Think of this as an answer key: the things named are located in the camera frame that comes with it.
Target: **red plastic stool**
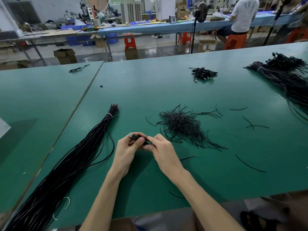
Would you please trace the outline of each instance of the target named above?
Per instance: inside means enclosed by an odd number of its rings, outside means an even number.
[[[289,34],[285,44],[294,43],[296,40],[306,40],[308,39],[308,29],[305,28],[295,28]]]
[[[229,35],[225,43],[224,50],[243,49],[245,47],[247,34],[244,35]]]
[[[129,34],[124,34],[125,36],[133,36],[133,34],[129,33]],[[125,43],[125,49],[129,49],[130,47],[133,48],[137,48],[136,47],[136,42],[135,42],[135,38],[131,37],[131,42],[128,41],[129,38],[124,38],[124,43]]]
[[[192,34],[191,34],[191,32],[189,33],[189,37],[187,35],[188,35],[187,32],[183,32],[183,35],[182,35],[182,44],[183,45],[186,45],[187,41],[192,42]]]

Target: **hand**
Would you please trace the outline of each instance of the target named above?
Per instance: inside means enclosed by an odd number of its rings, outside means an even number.
[[[153,145],[145,145],[143,148],[153,153],[160,170],[174,182],[184,168],[175,153],[172,143],[161,134],[156,135],[154,138],[147,136],[147,139]]]
[[[131,165],[135,152],[142,146],[147,136],[140,132],[132,132],[134,135],[141,135],[137,141],[133,141],[128,135],[118,141],[115,150],[115,157],[111,166],[111,170],[119,174],[123,178]]]

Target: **person in white t-shirt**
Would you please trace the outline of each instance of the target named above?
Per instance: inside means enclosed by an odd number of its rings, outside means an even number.
[[[232,26],[226,26],[217,31],[217,37],[222,42],[227,41],[228,35],[242,35],[249,30],[251,22],[256,17],[259,0],[239,0],[229,18]]]

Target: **white t-shirt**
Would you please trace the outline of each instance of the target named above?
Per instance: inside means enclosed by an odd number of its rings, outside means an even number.
[[[257,13],[259,0],[239,0],[231,16],[235,17],[231,27],[234,32],[248,32],[251,19]]]

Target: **green table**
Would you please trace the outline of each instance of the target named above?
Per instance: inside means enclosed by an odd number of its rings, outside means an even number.
[[[0,139],[0,212],[18,201],[102,63],[0,72],[0,117],[11,126]]]
[[[221,119],[198,116],[211,141],[229,149],[201,149],[189,143],[173,143],[179,158],[196,181],[218,202],[247,199],[308,188],[308,127],[294,116],[283,94],[256,72],[244,69],[254,61],[271,58],[272,52],[293,55],[308,61],[308,43],[265,46],[240,50],[179,55],[105,63],[89,91],[60,136],[31,191],[56,162],[99,123],[111,103],[119,104],[119,116],[111,128],[114,140],[129,132],[154,136],[160,128],[158,114],[180,103],[187,111],[218,110]],[[211,81],[195,82],[188,67],[217,71]],[[268,126],[245,128],[248,122]],[[102,159],[111,149],[106,146]],[[259,172],[239,161],[235,154]],[[102,185],[113,157],[83,175],[51,228],[83,222]],[[129,217],[189,206],[169,194],[180,191],[159,170],[150,152],[137,152],[127,176],[121,181],[113,218]]]

